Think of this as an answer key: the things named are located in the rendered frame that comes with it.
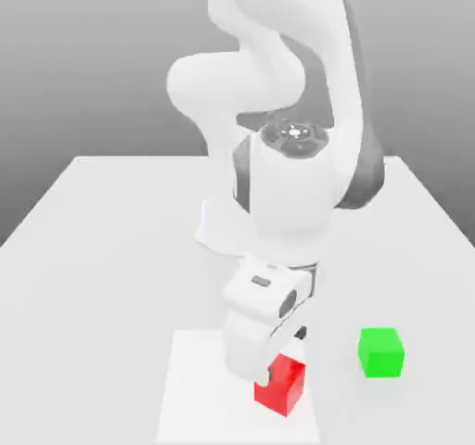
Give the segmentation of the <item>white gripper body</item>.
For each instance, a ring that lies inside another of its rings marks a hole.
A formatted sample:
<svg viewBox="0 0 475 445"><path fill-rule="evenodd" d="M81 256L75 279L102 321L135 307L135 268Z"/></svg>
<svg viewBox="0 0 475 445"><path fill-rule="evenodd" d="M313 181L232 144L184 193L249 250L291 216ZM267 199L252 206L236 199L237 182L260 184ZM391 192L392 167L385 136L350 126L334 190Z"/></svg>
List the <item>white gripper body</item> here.
<svg viewBox="0 0 475 445"><path fill-rule="evenodd" d="M259 365L270 367L276 355L269 350L269 342L277 325L276 318L256 319L229 310L223 325L228 370L246 381L254 381L254 371Z"/></svg>

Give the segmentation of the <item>small red cube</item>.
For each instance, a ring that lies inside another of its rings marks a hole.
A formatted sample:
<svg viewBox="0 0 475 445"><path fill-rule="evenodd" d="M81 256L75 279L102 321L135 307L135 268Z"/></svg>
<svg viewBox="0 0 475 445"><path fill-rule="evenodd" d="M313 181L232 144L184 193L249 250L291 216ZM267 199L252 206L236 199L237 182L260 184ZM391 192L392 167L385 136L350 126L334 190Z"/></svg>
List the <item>small red cube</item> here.
<svg viewBox="0 0 475 445"><path fill-rule="evenodd" d="M271 411L287 417L304 390L306 366L279 354L269 367L271 377L263 387L254 384L254 400Z"/></svg>

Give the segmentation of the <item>small green cube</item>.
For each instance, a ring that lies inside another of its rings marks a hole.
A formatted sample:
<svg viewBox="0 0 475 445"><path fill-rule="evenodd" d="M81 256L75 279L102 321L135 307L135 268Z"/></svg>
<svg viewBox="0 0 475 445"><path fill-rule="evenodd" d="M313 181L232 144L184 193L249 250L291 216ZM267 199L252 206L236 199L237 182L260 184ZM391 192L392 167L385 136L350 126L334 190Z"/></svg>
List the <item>small green cube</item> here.
<svg viewBox="0 0 475 445"><path fill-rule="evenodd" d="M400 377L404 346L395 328L362 328L358 358L368 378Z"/></svg>

